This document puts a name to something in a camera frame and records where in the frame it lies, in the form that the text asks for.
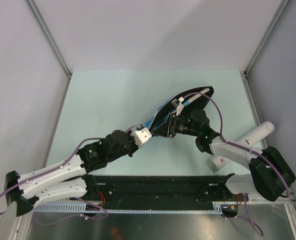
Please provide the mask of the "blue racket bag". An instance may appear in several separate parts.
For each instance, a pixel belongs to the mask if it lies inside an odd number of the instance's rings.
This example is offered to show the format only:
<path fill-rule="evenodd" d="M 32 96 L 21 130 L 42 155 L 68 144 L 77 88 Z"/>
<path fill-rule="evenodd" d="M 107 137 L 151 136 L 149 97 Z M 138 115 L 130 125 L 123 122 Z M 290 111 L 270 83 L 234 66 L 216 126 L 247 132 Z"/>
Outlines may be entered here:
<path fill-rule="evenodd" d="M 138 129 L 147 130 L 153 137 L 173 138 L 182 134 L 206 141 L 213 139 L 219 133 L 210 127 L 210 120 L 204 110 L 213 93 L 211 86 L 183 91 L 166 101 Z"/>

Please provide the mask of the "white shuttlecock tube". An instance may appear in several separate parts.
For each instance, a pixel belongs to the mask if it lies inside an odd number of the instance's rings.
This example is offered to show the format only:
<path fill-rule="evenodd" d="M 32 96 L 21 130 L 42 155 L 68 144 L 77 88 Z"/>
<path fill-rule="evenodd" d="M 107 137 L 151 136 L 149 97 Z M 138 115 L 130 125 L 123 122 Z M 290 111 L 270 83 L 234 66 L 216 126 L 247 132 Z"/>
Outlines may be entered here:
<path fill-rule="evenodd" d="M 254 147 L 254 145 L 274 130 L 274 125 L 265 121 L 237 141 L 223 140 L 220 136 L 216 137 L 210 144 L 212 157 L 207 161 L 207 164 L 213 172 L 219 171 L 230 162 L 235 162 L 248 169 L 250 160 L 256 158 L 256 154 L 263 153 L 263 149 Z"/>

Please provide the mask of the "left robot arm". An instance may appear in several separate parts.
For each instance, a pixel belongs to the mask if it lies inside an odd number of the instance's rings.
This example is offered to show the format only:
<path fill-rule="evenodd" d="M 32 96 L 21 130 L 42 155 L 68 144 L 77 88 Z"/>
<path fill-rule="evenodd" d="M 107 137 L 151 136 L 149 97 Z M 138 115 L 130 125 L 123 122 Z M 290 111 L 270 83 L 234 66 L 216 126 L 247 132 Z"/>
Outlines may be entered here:
<path fill-rule="evenodd" d="M 40 170 L 19 174 L 6 174 L 7 204 L 17 204 L 16 215 L 23 216 L 36 206 L 64 198 L 94 199 L 98 186 L 90 173 L 102 169 L 108 163 L 133 153 L 152 137 L 143 128 L 131 133 L 115 130 L 105 138 L 89 138 L 82 141 L 67 159 Z"/>

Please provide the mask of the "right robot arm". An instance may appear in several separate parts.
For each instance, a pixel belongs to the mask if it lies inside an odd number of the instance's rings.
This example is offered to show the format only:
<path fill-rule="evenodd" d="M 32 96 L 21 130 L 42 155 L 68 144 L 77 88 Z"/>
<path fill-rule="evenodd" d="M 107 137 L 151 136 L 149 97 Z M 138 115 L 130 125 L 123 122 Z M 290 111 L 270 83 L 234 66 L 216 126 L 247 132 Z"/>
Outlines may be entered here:
<path fill-rule="evenodd" d="M 290 197 L 290 186 L 296 177 L 275 147 L 252 148 L 224 139 L 210 127 L 203 110 L 189 118 L 171 114 L 168 134 L 170 137 L 176 134 L 195 136 L 195 144 L 200 152 L 224 157 L 249 169 L 249 174 L 231 175 L 218 188 L 223 200 L 229 201 L 240 193 L 258 193 L 271 202 Z"/>

